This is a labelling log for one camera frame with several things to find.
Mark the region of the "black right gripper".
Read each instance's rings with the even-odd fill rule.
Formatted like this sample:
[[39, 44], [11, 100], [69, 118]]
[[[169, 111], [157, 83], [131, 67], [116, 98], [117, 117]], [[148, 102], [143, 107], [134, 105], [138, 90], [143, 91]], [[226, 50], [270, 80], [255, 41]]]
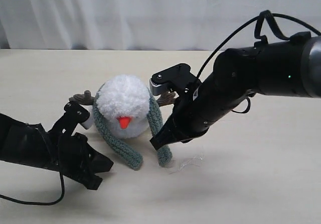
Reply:
[[236, 83], [207, 78], [192, 95], [178, 98], [172, 114], [150, 143], [156, 151], [172, 143], [186, 144], [204, 135], [240, 103], [241, 89]]

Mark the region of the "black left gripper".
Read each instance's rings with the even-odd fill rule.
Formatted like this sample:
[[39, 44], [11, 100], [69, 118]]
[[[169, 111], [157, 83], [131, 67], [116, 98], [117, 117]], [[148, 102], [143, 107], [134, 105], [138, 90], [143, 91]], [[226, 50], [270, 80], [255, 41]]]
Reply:
[[92, 148], [83, 134], [69, 136], [44, 133], [42, 140], [47, 151], [42, 168], [60, 172], [89, 190], [97, 190], [102, 183], [103, 179], [96, 174], [109, 172], [114, 164], [107, 156]]

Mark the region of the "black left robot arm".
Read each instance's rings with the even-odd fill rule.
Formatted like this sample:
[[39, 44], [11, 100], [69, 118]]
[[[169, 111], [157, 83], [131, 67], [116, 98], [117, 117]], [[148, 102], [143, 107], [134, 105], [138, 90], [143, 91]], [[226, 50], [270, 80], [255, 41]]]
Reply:
[[79, 119], [63, 114], [46, 131], [41, 124], [1, 114], [1, 160], [57, 171], [96, 190], [102, 182], [98, 174], [109, 172], [113, 161], [93, 149], [85, 135], [74, 132], [79, 123]]

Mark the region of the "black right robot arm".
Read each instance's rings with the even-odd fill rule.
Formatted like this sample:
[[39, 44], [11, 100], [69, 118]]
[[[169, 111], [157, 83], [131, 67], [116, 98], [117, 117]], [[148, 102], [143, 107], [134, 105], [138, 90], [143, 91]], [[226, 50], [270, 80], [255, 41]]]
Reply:
[[160, 149], [186, 143], [256, 94], [320, 98], [320, 36], [299, 32], [283, 42], [229, 48], [216, 57], [203, 81], [179, 63], [153, 74], [149, 85], [155, 96], [178, 94], [151, 144]]

